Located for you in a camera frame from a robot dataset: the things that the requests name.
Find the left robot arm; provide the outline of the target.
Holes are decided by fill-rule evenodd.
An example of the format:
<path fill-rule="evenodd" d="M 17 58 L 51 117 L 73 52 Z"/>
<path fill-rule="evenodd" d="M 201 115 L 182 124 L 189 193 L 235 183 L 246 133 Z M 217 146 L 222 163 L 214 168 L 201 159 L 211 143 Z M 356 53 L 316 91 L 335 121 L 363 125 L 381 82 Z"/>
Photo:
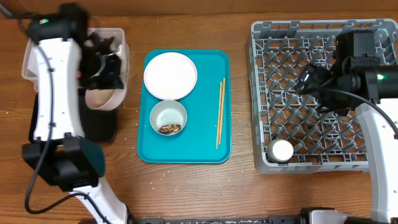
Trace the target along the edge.
<path fill-rule="evenodd" d="M 77 198 L 96 223 L 133 223 L 105 177 L 102 142 L 116 138 L 118 107 L 127 92 L 129 53 L 120 28 L 91 29 L 77 3 L 34 14 L 24 65 L 37 88 L 23 160 L 38 178 Z"/>

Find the grey bowl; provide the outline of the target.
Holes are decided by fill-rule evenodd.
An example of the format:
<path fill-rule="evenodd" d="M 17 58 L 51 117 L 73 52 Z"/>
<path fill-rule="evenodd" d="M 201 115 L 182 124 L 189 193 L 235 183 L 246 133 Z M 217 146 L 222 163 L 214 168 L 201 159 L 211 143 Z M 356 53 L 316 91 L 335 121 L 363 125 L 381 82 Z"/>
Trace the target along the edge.
<path fill-rule="evenodd" d="M 185 107 L 174 100 L 164 100 L 157 103 L 150 112 L 149 117 L 150 125 L 152 129 L 159 133 L 158 130 L 160 127 L 167 124 L 179 124 L 181 125 L 181 130 L 185 127 L 187 123 L 187 111 Z M 161 134 L 164 136 L 171 136 L 178 134 Z"/>

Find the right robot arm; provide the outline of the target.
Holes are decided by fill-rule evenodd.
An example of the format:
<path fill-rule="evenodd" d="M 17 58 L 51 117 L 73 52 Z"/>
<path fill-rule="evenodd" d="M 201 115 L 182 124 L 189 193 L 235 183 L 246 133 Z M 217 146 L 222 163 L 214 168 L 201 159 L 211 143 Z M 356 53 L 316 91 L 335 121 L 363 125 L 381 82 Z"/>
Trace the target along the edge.
<path fill-rule="evenodd" d="M 313 210 L 313 223 L 397 223 L 397 66 L 381 65 L 374 32 L 353 30 L 336 37 L 334 65 L 306 65 L 294 87 L 311 95 L 318 113 L 346 116 L 353 110 L 362 130 L 372 186 L 371 217 Z"/>

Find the food scraps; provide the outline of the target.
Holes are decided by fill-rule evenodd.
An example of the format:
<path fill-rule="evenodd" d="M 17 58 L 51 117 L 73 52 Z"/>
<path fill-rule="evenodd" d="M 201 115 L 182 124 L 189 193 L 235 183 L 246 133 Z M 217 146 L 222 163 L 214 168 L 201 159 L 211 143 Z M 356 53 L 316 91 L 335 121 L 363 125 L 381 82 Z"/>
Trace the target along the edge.
<path fill-rule="evenodd" d="M 179 124 L 167 124 L 159 128 L 158 132 L 160 134 L 174 134 L 181 130 L 181 125 Z"/>

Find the black tray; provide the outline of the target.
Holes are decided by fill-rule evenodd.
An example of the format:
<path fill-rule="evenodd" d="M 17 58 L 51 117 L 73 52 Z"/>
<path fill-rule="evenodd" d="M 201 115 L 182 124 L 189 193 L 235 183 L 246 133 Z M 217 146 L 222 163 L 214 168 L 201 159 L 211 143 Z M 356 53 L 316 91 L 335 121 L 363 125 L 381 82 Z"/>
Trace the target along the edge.
<path fill-rule="evenodd" d="M 85 138 L 94 142 L 113 142 L 116 137 L 117 110 L 91 110 L 85 103 L 85 90 L 78 90 L 81 125 Z"/>

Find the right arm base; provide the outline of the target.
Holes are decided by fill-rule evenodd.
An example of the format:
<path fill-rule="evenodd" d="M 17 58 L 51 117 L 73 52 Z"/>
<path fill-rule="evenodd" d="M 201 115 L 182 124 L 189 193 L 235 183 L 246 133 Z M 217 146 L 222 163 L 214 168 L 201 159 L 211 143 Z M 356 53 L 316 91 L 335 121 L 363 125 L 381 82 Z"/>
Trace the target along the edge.
<path fill-rule="evenodd" d="M 306 224 L 344 224 L 356 217 L 340 213 L 334 208 L 310 207 L 300 211 L 301 222 Z"/>

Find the right wooden chopstick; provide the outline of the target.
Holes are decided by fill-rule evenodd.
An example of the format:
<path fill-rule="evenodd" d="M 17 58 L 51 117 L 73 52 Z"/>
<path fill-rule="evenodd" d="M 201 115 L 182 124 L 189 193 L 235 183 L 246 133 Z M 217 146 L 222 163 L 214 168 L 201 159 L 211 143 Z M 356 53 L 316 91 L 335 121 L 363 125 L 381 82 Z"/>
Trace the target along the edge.
<path fill-rule="evenodd" d="M 221 144 L 222 129 L 223 129 L 223 113 L 224 113 L 225 85 L 226 85 L 226 79 L 224 78 L 224 79 L 223 79 L 223 84 L 222 84 L 222 92 L 221 92 L 220 126 L 219 126 L 219 135 L 218 135 L 218 145 Z"/>

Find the grey dishwasher rack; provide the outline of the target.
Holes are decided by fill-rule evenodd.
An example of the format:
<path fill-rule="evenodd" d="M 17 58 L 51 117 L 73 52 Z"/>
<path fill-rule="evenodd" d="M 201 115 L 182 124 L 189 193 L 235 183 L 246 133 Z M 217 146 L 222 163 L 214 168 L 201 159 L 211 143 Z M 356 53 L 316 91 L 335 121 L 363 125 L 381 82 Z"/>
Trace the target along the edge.
<path fill-rule="evenodd" d="M 392 19 L 257 21 L 248 40 L 254 166 L 262 174 L 310 174 L 369 169 L 364 138 L 354 112 L 318 114 L 317 101 L 294 91 L 303 67 L 334 64 L 337 35 L 371 30 L 382 65 L 397 63 L 397 23 Z M 283 163 L 267 154 L 272 140 L 294 147 Z"/>

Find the clear plastic bin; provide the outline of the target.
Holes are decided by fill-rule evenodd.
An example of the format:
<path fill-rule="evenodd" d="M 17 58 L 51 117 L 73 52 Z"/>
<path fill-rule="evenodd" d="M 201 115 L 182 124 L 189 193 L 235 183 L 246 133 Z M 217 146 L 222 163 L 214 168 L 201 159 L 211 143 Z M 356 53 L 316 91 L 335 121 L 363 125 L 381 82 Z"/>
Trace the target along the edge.
<path fill-rule="evenodd" d="M 114 48 L 116 54 L 122 61 L 121 64 L 121 80 L 127 88 L 128 76 L 129 76 L 129 47 L 125 40 L 125 33 L 122 28 L 89 28 L 88 34 L 95 32 L 100 36 L 101 39 L 114 37 Z M 37 59 L 35 55 L 35 45 L 31 40 L 28 40 L 27 47 L 24 54 L 22 71 L 22 78 L 31 81 L 34 84 L 34 90 L 39 91 L 39 68 L 37 65 Z"/>

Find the teal serving tray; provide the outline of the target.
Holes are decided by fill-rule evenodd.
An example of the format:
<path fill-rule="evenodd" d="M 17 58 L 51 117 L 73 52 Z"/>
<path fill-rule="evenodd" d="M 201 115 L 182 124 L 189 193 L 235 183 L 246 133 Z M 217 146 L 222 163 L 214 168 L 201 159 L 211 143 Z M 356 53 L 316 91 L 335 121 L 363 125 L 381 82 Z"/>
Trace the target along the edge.
<path fill-rule="evenodd" d="M 148 163 L 219 164 L 232 151 L 230 61 L 220 50 L 180 49 L 198 70 L 193 91 L 179 102 L 187 123 L 177 134 L 162 135 L 150 125 L 150 111 L 160 101 L 146 87 L 141 91 L 137 154 Z M 225 83 L 221 144 L 216 145 L 220 83 Z"/>

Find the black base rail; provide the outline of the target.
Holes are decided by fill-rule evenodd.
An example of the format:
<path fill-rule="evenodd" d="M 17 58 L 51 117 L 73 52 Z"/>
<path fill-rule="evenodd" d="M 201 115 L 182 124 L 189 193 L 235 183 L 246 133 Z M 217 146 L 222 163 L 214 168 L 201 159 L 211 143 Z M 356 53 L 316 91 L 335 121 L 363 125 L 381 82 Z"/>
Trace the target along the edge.
<path fill-rule="evenodd" d="M 213 219 L 188 219 L 164 220 L 162 218 L 128 218 L 130 224 L 304 224 L 300 215 L 271 215 L 267 218 L 213 218 Z"/>

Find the pink bowl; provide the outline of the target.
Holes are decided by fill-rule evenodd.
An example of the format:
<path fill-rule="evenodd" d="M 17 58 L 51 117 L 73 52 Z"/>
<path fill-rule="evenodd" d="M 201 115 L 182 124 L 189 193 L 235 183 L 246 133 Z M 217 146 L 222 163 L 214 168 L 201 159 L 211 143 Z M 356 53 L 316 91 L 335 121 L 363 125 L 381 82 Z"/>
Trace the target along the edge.
<path fill-rule="evenodd" d="M 123 102 L 126 92 L 125 88 L 86 90 L 85 103 L 91 110 L 111 111 Z"/>

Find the small white cup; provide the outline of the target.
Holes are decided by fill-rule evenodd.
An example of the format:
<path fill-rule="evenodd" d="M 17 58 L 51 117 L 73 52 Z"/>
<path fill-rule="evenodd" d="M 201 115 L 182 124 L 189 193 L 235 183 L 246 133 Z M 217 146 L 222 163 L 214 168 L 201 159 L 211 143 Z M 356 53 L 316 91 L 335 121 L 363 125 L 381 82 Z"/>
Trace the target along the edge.
<path fill-rule="evenodd" d="M 267 146 L 267 154 L 273 162 L 287 162 L 294 154 L 294 147 L 285 139 L 275 139 Z"/>

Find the large white plate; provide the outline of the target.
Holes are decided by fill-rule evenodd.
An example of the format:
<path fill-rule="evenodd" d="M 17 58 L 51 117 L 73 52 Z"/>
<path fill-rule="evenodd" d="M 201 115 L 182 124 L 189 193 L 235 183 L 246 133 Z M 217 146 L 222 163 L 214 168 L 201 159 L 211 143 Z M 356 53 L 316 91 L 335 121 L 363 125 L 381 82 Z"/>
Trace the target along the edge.
<path fill-rule="evenodd" d="M 145 67 L 144 84 L 154 97 L 179 100 L 195 87 L 198 72 L 186 55 L 166 52 L 154 57 Z"/>

